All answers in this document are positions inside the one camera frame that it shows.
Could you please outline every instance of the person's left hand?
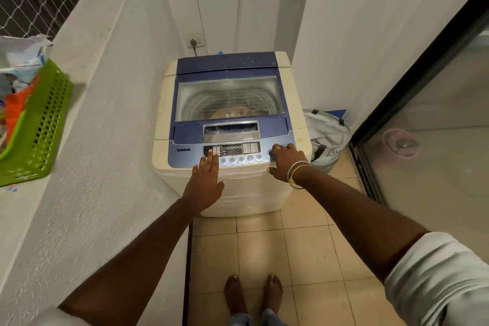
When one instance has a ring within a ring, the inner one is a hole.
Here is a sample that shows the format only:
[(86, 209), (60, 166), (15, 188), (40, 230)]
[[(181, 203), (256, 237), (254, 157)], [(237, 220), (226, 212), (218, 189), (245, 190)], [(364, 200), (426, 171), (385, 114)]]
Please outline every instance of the person's left hand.
[(182, 199), (195, 209), (196, 215), (214, 204), (223, 193), (224, 182), (217, 182), (219, 156), (209, 150), (207, 158), (202, 156), (199, 165), (192, 168), (192, 176), (183, 191)]

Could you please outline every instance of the foot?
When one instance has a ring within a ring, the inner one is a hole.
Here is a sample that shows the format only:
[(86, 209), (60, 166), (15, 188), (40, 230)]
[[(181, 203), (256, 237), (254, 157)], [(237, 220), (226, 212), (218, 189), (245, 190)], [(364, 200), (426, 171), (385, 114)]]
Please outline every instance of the foot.
[(268, 275), (265, 283), (265, 294), (263, 296), (262, 313), (265, 309), (270, 308), (275, 314), (278, 313), (282, 303), (284, 289), (282, 283), (276, 275)]
[(227, 307), (231, 315), (236, 313), (248, 313), (246, 309), (245, 296), (243, 294), (243, 286), (241, 285), (238, 275), (229, 276), (224, 287), (224, 295), (226, 297)]

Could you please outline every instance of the person's left arm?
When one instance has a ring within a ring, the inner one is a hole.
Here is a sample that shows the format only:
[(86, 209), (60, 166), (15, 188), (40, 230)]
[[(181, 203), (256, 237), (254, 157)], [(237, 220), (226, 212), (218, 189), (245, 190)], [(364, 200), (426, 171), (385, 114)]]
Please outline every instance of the person's left arm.
[(204, 209), (220, 198), (219, 157), (209, 151), (182, 197), (125, 249), (91, 275), (59, 306), (93, 326), (132, 326), (148, 304), (180, 236)]

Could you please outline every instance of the gold bracelet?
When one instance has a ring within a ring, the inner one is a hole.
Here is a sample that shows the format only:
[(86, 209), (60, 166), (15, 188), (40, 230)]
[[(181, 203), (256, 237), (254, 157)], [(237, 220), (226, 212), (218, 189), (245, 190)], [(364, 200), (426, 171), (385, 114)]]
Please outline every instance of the gold bracelet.
[(289, 184), (290, 184), (290, 186), (291, 186), (292, 188), (294, 188), (294, 189), (304, 189), (304, 187), (296, 187), (296, 186), (297, 186), (297, 184), (296, 184), (296, 182), (294, 182), (293, 176), (294, 176), (295, 171), (296, 171), (298, 168), (300, 168), (300, 167), (310, 167), (310, 166), (311, 166), (311, 165), (310, 165), (309, 163), (307, 163), (307, 164), (302, 164), (302, 165), (299, 165), (298, 167), (296, 167), (296, 168), (295, 168), (295, 169), (292, 171), (292, 173), (290, 174), (290, 178), (289, 178)]

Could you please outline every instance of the sleeve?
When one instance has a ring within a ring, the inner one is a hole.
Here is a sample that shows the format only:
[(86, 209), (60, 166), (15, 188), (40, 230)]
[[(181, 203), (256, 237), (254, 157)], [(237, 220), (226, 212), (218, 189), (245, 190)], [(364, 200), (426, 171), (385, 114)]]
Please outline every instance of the sleeve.
[(28, 326), (90, 326), (81, 318), (70, 316), (59, 308), (40, 312)]
[(408, 326), (489, 324), (489, 265), (447, 233), (419, 239), (384, 286)]

